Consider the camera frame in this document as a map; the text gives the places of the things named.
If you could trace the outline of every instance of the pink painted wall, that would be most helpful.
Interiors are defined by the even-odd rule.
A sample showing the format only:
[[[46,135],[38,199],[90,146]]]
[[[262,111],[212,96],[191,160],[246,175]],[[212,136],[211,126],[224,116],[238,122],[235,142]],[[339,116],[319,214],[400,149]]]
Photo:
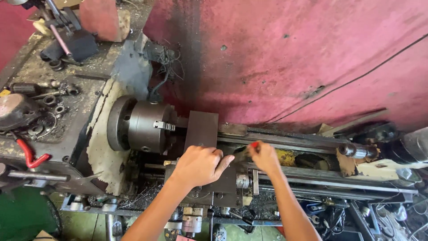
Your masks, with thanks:
[[[33,11],[0,1],[0,70],[34,33],[32,22],[26,20]]]
[[[163,88],[181,114],[219,112],[220,121],[263,126],[427,34],[428,2],[157,0],[144,33],[181,50],[185,81]],[[383,107],[390,113],[381,119],[402,130],[428,126],[427,58],[428,38],[268,127],[337,126]]]

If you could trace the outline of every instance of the tiled floor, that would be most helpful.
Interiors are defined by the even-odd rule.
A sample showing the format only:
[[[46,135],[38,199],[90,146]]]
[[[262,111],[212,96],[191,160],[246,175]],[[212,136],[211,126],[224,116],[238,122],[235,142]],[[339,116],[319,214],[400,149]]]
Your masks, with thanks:
[[[61,208],[62,198],[53,195],[52,201]],[[79,212],[59,211],[63,226],[65,240],[76,241],[105,241],[105,216],[102,214],[86,214]],[[226,225],[227,240],[246,241],[284,241],[284,237],[274,227],[257,227],[251,235],[245,234],[235,225]],[[195,239],[197,241],[208,240],[208,224],[203,223],[202,232]],[[161,235],[158,241],[164,241]]]

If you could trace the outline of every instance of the yellow part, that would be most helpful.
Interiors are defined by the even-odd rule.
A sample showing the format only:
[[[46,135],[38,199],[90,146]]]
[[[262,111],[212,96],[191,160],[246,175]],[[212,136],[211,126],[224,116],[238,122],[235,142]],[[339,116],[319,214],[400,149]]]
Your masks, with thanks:
[[[0,97],[5,97],[6,95],[10,95],[10,90],[4,89],[0,92]]]
[[[280,149],[275,149],[275,151],[281,166],[296,166],[294,152]]]

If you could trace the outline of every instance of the hand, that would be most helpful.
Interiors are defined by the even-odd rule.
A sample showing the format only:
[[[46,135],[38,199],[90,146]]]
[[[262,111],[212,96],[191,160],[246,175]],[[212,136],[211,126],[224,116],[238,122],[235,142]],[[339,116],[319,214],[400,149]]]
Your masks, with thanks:
[[[258,153],[251,145],[247,146],[248,152],[250,153],[253,162],[260,170],[266,172],[268,175],[281,173],[281,165],[279,164],[275,148],[262,141],[258,141],[258,143]]]
[[[207,185],[217,181],[234,158],[233,155],[223,157],[223,152],[214,147],[189,146],[171,178],[190,189]]]

